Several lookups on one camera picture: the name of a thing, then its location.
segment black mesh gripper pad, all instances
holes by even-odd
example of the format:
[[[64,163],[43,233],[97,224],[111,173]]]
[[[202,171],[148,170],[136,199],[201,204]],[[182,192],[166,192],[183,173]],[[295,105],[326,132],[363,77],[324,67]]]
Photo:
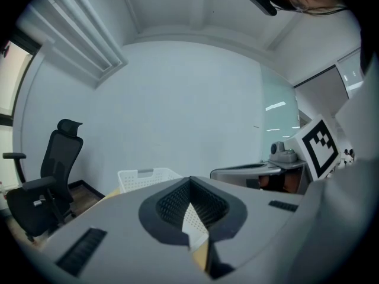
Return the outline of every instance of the black mesh gripper pad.
[[[233,238],[248,216],[240,199],[189,177],[144,200],[139,209],[140,222],[161,243],[188,246],[188,236],[181,229],[190,203],[212,242]]]

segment chair seat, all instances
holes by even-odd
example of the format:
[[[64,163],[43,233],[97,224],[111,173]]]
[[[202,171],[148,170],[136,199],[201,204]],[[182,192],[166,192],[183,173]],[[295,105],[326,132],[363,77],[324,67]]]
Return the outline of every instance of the chair seat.
[[[17,223],[33,237],[42,235],[51,226],[57,224],[57,219],[43,201],[41,205],[35,207],[33,202],[39,200],[40,193],[26,192],[23,188],[13,189],[7,193],[7,203],[12,216]],[[70,209],[70,204],[58,197],[55,203],[63,215]]]

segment black baseboard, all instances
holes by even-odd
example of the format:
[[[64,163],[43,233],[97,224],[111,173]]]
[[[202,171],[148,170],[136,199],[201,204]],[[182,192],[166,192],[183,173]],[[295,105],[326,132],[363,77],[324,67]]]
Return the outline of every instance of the black baseboard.
[[[81,186],[81,185],[83,185],[84,187],[86,187],[90,192],[94,193],[100,199],[102,199],[102,198],[105,197],[101,192],[99,192],[96,189],[94,189],[90,184],[88,184],[84,180],[79,180],[79,181],[70,183],[69,184],[69,189],[73,189],[73,188],[76,188],[76,187]]]

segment wooden floor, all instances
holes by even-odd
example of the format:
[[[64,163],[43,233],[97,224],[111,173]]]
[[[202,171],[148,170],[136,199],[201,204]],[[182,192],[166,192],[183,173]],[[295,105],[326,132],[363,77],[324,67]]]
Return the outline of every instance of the wooden floor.
[[[76,216],[83,214],[83,212],[100,201],[99,197],[97,197],[94,193],[90,192],[86,187],[82,185],[71,189],[70,191],[73,198],[73,202],[71,203],[71,210],[76,214]],[[71,220],[71,216],[68,216],[65,219],[66,222],[69,222]],[[48,233],[46,232],[39,237],[34,238],[35,241],[32,243],[27,239],[25,231],[18,225],[12,216],[7,217],[6,222],[15,239],[23,241],[37,249],[43,247],[47,238],[49,237]]]

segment chair headrest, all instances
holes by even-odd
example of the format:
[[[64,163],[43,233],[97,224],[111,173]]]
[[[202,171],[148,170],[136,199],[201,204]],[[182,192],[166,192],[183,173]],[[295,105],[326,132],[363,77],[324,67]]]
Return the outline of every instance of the chair headrest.
[[[58,130],[70,137],[76,137],[76,134],[78,133],[78,127],[82,125],[83,123],[75,122],[69,119],[62,119],[59,121],[57,128]]]

